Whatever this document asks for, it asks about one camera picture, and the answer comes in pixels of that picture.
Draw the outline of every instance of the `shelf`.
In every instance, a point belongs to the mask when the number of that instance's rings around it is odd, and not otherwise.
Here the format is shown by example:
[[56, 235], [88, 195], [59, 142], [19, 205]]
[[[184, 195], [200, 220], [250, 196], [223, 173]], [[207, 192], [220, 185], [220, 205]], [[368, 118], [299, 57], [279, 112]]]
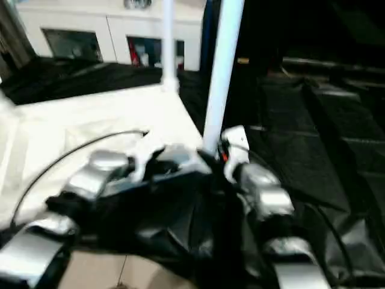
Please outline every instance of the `shelf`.
[[[47, 11], [54, 13], [76, 13], [106, 15], [109, 17], [130, 17], [139, 19], [162, 19], [162, 0], [153, 0], [147, 9], [126, 9], [123, 0], [89, 0], [73, 2], [71, 0], [24, 0], [17, 4], [19, 11]], [[175, 21], [200, 23], [205, 10], [205, 0], [175, 0]]]

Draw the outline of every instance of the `black plastic sheet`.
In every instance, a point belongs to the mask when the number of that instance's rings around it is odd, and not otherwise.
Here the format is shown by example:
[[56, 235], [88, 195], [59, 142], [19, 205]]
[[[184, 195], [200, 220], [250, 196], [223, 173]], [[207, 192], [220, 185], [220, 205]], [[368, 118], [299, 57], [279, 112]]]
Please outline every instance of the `black plastic sheet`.
[[[203, 132], [209, 78], [181, 72], [179, 79], [180, 98]], [[15, 103], [26, 104], [159, 80], [157, 69], [38, 59], [1, 87]], [[382, 89], [273, 76], [257, 79], [250, 70], [232, 75], [224, 127], [246, 126], [250, 149], [290, 192], [297, 222], [306, 228], [315, 255], [335, 286], [385, 286], [384, 109]], [[215, 183], [162, 191], [153, 199], [139, 196], [132, 203], [105, 204], [111, 208], [126, 204], [120, 208], [125, 209], [127, 222], [117, 225], [123, 228], [121, 238], [111, 244], [107, 224], [112, 224], [114, 211], [105, 210], [99, 247], [119, 251], [132, 246], [197, 282], [210, 275], [223, 280], [224, 286], [233, 278], [245, 287], [273, 287], [250, 216], [236, 199], [229, 201], [223, 189], [214, 189]], [[140, 232], [140, 227], [130, 227], [139, 221], [156, 225], [159, 234], [142, 239], [128, 235]]]

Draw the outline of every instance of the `black fabric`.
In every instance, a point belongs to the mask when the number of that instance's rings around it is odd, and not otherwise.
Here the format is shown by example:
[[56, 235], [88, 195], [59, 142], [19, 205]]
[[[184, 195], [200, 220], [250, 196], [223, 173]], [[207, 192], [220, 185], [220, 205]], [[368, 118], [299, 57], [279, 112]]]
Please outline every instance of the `black fabric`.
[[[15, 103], [26, 104], [157, 83], [159, 79], [157, 69], [40, 58], [1, 87]], [[203, 132], [209, 78], [181, 72], [179, 79], [180, 98]], [[224, 127], [246, 126], [250, 149], [257, 159], [263, 158], [272, 167], [288, 189], [295, 205], [295, 221], [306, 229], [318, 262], [335, 286], [385, 286], [383, 95], [381, 88], [353, 87], [337, 81], [330, 84], [273, 76], [257, 78], [251, 70], [239, 68], [232, 74]], [[170, 224], [175, 225], [178, 220], [183, 223], [188, 212], [200, 208], [195, 211], [199, 214], [195, 214], [196, 223], [189, 232], [202, 238], [189, 239], [192, 243], [181, 251], [181, 258], [194, 262], [193, 256], [202, 256], [203, 240], [209, 240], [210, 230], [214, 227], [220, 230], [218, 224], [222, 223], [225, 228], [221, 232], [234, 232], [232, 229], [241, 232], [225, 234], [229, 239], [216, 247], [215, 252], [222, 252], [215, 260], [216, 268], [221, 270], [211, 271], [213, 276], [223, 277], [240, 270], [231, 276], [271, 288], [274, 274], [256, 245], [254, 216], [244, 216], [243, 207], [235, 200], [226, 207], [224, 194], [201, 195], [196, 186], [186, 190], [186, 198], [180, 190], [179, 194], [177, 190], [164, 192], [168, 198], [151, 200], [145, 211], [148, 214], [138, 210], [140, 205], [138, 208], [131, 205], [127, 212], [133, 213], [131, 218], [146, 224], [164, 221], [161, 231], [165, 232]], [[167, 209], [168, 214], [163, 214], [158, 206]], [[231, 209], [231, 213], [223, 213], [224, 208]], [[124, 223], [117, 226], [129, 229]], [[137, 245], [149, 245], [152, 240], [165, 246], [191, 236], [185, 231], [178, 232], [180, 235], [144, 238]], [[232, 251], [235, 244], [241, 248], [240, 256]], [[169, 253], [166, 256], [175, 256], [179, 251]], [[238, 260], [237, 264], [242, 262], [243, 267], [234, 268], [226, 263], [226, 254], [231, 255], [229, 259]], [[157, 252], [147, 256], [181, 275], [189, 276], [192, 272], [191, 268], [173, 264], [171, 259], [162, 259]], [[203, 267], [210, 272], [212, 265], [208, 261]]]

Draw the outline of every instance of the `red object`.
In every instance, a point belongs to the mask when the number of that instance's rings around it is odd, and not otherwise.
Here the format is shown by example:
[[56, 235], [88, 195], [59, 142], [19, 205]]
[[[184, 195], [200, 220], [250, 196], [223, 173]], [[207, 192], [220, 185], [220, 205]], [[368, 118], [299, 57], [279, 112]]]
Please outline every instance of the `red object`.
[[140, 67], [140, 60], [137, 52], [135, 51], [135, 46], [132, 43], [132, 40], [128, 40], [128, 48], [130, 49], [131, 63], [134, 67]]

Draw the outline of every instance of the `wrinkled black sheet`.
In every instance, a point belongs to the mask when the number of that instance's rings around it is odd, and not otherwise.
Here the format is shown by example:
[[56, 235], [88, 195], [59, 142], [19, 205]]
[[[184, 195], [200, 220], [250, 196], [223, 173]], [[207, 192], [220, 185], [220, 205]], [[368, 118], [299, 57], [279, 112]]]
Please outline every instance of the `wrinkled black sheet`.
[[[39, 59], [1, 85], [16, 104], [156, 83], [157, 69]], [[181, 72], [180, 98], [203, 131], [209, 78]], [[233, 72], [224, 126], [281, 177], [333, 285], [385, 286], [382, 90]]]

